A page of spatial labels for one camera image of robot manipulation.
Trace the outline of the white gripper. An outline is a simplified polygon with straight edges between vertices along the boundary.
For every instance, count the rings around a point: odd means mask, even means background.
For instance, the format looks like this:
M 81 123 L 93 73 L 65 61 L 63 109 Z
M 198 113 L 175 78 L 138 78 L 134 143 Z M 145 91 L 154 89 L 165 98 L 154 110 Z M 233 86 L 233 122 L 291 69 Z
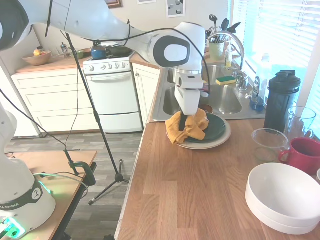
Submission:
M 174 83 L 174 96 L 183 112 L 180 116 L 178 130 L 183 132 L 188 116 L 193 116 L 198 111 L 203 80 L 201 74 L 176 72 L 174 74 Z

